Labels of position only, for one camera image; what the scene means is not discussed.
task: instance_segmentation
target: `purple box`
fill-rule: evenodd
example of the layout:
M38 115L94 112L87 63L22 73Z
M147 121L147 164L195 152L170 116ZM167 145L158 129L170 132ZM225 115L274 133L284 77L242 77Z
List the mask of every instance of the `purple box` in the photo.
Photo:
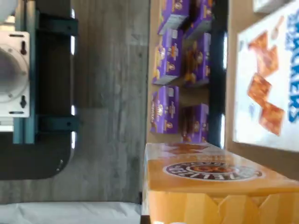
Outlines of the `purple box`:
M209 107L206 104L183 108L183 142L206 142L208 115Z
M213 0L196 0L194 21L185 33L185 39L197 40L199 36L211 29Z
M152 96L151 132L178 133L178 98L177 86L163 86Z
M190 0L160 0L160 4L159 35L163 35L168 28L178 29L189 16Z
M183 31L167 29L156 49L156 70L152 83L165 85L180 76Z
M209 82L211 35L204 33L186 51L185 81L187 86L199 86Z

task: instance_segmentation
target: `white device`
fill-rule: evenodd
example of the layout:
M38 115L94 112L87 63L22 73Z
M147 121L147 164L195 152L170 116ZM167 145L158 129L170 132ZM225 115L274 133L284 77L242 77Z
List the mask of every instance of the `white device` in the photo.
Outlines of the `white device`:
M5 21L17 7L18 0L0 0L0 21Z
M29 33L0 31L0 117L30 116Z
M255 13L272 13L282 7L290 0L253 0L253 11Z

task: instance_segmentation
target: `cracker box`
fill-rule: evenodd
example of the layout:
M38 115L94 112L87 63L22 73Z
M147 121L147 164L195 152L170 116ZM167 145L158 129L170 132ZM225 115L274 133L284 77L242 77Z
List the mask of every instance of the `cracker box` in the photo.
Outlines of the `cracker box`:
M208 143L147 144L152 224L297 224L299 182Z
M210 76L211 35L204 33L185 53L185 81L187 86L206 84Z
M160 26L158 34L163 35L168 28L178 29L189 16L190 0L160 0Z
M202 33L209 31L212 25L213 0L195 0L195 2L196 5L192 9L195 15L190 16L194 21L185 33L188 40L197 40Z
M183 142L206 142L209 107L206 104L183 108Z
M178 133L178 98L177 86L163 86L153 93L151 101L151 132Z
M282 7L288 0L253 0L255 13L272 13Z
M167 29L156 49L153 83L165 85L180 76L183 31Z
M299 1L238 35L234 141L299 151Z

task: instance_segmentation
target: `round logo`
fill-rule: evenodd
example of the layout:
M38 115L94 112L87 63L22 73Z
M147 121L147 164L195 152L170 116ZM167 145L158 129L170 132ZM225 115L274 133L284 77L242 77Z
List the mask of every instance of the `round logo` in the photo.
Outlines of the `round logo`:
M224 162L185 162L164 167L164 172L178 177L202 181L245 181L262 177L251 167L232 166Z

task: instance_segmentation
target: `gray floor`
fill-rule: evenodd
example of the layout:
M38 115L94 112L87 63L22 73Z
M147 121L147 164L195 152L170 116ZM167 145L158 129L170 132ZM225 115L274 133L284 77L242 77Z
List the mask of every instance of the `gray floor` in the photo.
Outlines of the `gray floor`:
M73 0L81 119L69 166L41 181L0 182L0 203L138 202L145 144L149 0Z

